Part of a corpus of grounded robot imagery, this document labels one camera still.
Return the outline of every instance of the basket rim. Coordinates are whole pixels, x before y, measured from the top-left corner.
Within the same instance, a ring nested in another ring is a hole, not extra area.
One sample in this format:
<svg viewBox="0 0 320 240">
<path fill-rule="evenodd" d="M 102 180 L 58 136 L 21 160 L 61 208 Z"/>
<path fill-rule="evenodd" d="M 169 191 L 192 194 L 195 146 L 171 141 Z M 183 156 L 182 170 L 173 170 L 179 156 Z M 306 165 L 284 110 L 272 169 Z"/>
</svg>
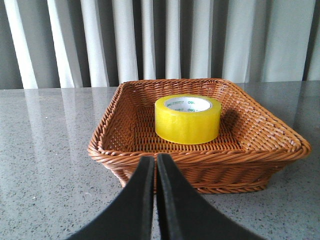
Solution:
<svg viewBox="0 0 320 240">
<path fill-rule="evenodd" d="M 244 157 L 253 155 L 252 159 L 249 157 L 248 162 L 252 161 L 259 161 L 259 159 L 262 161 L 264 159 L 264 162 L 268 161 L 268 155 L 272 155 L 273 160 L 275 161 L 274 157 L 275 155 L 279 155 L 279 162 L 283 161 L 281 158 L 285 158 L 287 160 L 297 160 L 303 157 L 306 157 L 311 152 L 312 148 L 310 143 L 304 139 L 301 135 L 299 135 L 297 132 L 295 132 L 291 127 L 289 127 L 285 122 L 283 122 L 281 119 L 273 115 L 270 111 L 268 111 L 265 107 L 263 107 L 261 104 L 259 104 L 256 100 L 254 100 L 250 95 L 248 95 L 244 90 L 237 86 L 235 83 L 223 79 L 223 78 L 195 78 L 195 79 L 188 79 L 188 78 L 181 78 L 181 79 L 155 79 L 155 80 L 138 80 L 138 81 L 127 81 L 125 83 L 122 83 L 118 86 L 117 90 L 115 91 L 110 104 L 108 105 L 107 109 L 104 112 L 104 115 L 102 119 L 100 120 L 99 125 L 96 127 L 95 131 L 92 134 L 92 138 L 89 142 L 87 151 L 89 153 L 89 156 L 92 157 L 93 160 L 96 160 L 97 162 L 109 162 L 111 159 L 121 159 L 126 158 L 125 165 L 128 165 L 130 163 L 130 157 L 137 158 L 141 156 L 157 156 L 160 153 L 163 152 L 144 152 L 144 151 L 119 151 L 119 150 L 105 150 L 102 148 L 102 141 L 101 138 L 103 137 L 105 131 L 104 129 L 108 127 L 108 119 L 111 118 L 114 108 L 117 107 L 119 97 L 121 96 L 123 90 L 125 87 L 130 85 L 145 85 L 147 83 L 160 83 L 160 82 L 176 82 L 176 81 L 190 81 L 192 82 L 204 82 L 207 83 L 208 81 L 215 81 L 215 82 L 221 82 L 223 84 L 229 85 L 235 90 L 237 90 L 237 93 L 242 94 L 246 99 L 248 99 L 252 104 L 255 105 L 255 107 L 259 108 L 263 113 L 270 116 L 273 120 L 276 120 L 281 126 L 285 127 L 287 131 L 294 134 L 294 136 L 298 139 L 300 146 L 296 146 L 293 148 L 277 148 L 273 150 L 190 150 L 190 151 L 173 151 L 170 152 L 172 156 L 175 156 L 175 161 L 179 160 L 180 156 L 190 155 L 190 158 L 195 155 L 203 155 L 203 156 L 209 156 L 214 154 L 216 160 L 219 162 L 219 155 L 230 155 L 230 161 L 223 158 L 224 163 L 235 163 L 235 160 L 233 159 L 235 155 L 238 157 Z"/>
</svg>

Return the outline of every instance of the gray speckled countertop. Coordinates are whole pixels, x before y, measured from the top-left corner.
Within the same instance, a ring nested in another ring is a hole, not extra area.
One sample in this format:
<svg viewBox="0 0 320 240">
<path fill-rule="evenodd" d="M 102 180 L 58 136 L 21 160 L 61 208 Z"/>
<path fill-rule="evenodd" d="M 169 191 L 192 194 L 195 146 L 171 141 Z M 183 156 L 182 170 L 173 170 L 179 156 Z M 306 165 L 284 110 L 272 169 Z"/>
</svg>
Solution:
<svg viewBox="0 0 320 240">
<path fill-rule="evenodd" d="M 320 81 L 240 86 L 293 127 L 313 152 L 267 189 L 203 197 L 269 240 L 320 239 Z M 87 146 L 116 88 L 0 90 L 0 239 L 63 240 L 118 195 Z M 153 239 L 160 239 L 154 214 Z"/>
</svg>

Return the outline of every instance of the curtain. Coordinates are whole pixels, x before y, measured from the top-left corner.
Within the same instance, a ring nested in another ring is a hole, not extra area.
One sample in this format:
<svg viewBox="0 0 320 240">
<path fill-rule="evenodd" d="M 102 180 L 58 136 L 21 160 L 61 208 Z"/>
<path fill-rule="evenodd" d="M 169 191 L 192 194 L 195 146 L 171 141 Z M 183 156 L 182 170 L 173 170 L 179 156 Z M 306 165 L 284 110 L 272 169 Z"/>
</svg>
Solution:
<svg viewBox="0 0 320 240">
<path fill-rule="evenodd" d="M 319 0 L 0 0 L 0 89 L 320 80 Z"/>
</svg>

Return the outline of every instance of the white tape core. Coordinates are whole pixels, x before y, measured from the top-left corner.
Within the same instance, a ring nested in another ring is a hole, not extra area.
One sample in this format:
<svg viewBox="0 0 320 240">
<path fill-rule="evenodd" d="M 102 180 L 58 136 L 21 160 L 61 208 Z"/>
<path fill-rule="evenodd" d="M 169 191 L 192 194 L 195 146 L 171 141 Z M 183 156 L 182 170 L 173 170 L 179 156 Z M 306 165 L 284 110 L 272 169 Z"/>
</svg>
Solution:
<svg viewBox="0 0 320 240">
<path fill-rule="evenodd" d="M 192 96 L 173 97 L 164 105 L 172 110 L 186 113 L 202 112 L 212 107 L 211 102 Z"/>
</svg>

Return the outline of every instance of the yellow tape roll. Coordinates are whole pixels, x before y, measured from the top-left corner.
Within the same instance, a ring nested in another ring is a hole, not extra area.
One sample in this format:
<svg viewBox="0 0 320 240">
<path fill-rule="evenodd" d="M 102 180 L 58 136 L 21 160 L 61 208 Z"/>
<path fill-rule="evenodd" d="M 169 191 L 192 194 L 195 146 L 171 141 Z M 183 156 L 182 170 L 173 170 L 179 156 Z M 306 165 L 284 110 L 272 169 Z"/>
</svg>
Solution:
<svg viewBox="0 0 320 240">
<path fill-rule="evenodd" d="M 177 94 L 154 104 L 155 132 L 177 144 L 203 144 L 219 134 L 221 103 L 214 98 Z"/>
</svg>

